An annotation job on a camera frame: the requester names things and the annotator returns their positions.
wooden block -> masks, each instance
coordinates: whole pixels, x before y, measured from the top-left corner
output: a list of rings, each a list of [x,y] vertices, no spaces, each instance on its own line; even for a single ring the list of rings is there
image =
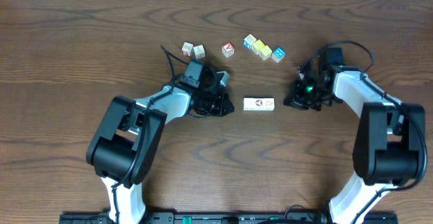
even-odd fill
[[[265,46],[261,40],[257,40],[251,46],[251,50],[258,55],[258,52]]]
[[[233,46],[232,43],[228,42],[223,45],[223,54],[225,55],[226,58],[233,55],[234,53],[235,53],[235,47]]]
[[[244,110],[274,110],[273,98],[244,98]]]
[[[252,44],[256,41],[257,41],[256,37],[253,37],[251,34],[249,34],[244,39],[244,46],[246,47],[246,49],[251,49]]]
[[[183,53],[183,55],[191,56],[192,55],[192,48],[193,47],[194,47],[193,44],[185,42],[183,44],[183,47],[182,47],[182,53]]]
[[[258,55],[263,59],[266,60],[271,57],[272,50],[269,48],[269,46],[265,45],[258,53]]]
[[[204,58],[204,47],[203,45],[198,45],[196,47],[193,48],[194,50],[194,55],[196,56],[196,59],[200,59],[200,58]]]
[[[275,51],[273,51],[272,59],[276,62],[279,62],[281,61],[281,59],[284,58],[285,55],[286,52],[281,47],[278,47],[277,49],[275,49]]]

green connector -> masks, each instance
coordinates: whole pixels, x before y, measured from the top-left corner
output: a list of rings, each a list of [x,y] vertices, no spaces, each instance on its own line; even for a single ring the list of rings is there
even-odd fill
[[[192,224],[192,218],[191,217],[184,217],[182,219],[182,224]]]

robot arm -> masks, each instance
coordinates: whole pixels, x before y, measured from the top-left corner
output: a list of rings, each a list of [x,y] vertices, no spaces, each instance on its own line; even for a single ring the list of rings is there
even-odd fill
[[[427,158],[424,109],[387,95],[359,68],[346,66],[340,48],[326,48],[319,55],[318,78],[307,63],[284,104],[319,111],[326,101],[346,102],[360,117],[352,154],[355,171],[328,204],[332,223],[360,224],[387,193],[422,178]],[[388,142],[391,134],[402,136],[401,141]]]
[[[139,223],[145,213],[141,182],[147,175],[162,130],[171,120],[195,110],[201,116],[225,116],[234,111],[224,87],[227,72],[214,72],[191,60],[179,83],[154,95],[131,100],[115,97],[87,151],[87,162],[102,178],[110,199],[109,218],[119,224]],[[117,132],[136,135],[131,141]]]

wood grain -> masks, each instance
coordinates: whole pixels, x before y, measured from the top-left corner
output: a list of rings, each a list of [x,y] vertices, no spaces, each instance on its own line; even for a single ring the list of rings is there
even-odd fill
[[[242,47],[249,33],[282,62]],[[374,53],[370,77],[426,110],[433,133],[433,0],[0,0],[0,223],[57,223],[63,212],[99,212],[108,197],[85,152],[115,95],[145,97],[170,78],[159,49],[206,46],[232,75],[236,112],[166,126],[144,196],[178,211],[320,208],[352,173],[358,118],[348,106],[299,112],[282,100],[297,66],[323,44],[351,39]],[[221,45],[231,41],[226,59]],[[345,47],[346,61],[366,66]],[[177,72],[184,65],[176,64]],[[243,112],[245,95],[271,96],[273,112]],[[433,171],[376,210],[400,223],[432,223]]]

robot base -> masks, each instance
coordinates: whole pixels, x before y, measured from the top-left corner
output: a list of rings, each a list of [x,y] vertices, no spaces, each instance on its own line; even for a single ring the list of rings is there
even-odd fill
[[[310,217],[315,218],[316,212],[294,211],[288,214],[288,219],[310,223]],[[141,224],[258,224],[263,221],[284,219],[284,214],[254,214],[254,213],[228,213],[228,214],[173,214],[172,212],[152,212],[146,214]],[[98,215],[60,215],[59,224],[112,224],[107,213]],[[396,214],[369,213],[365,216],[363,224],[398,224]]]

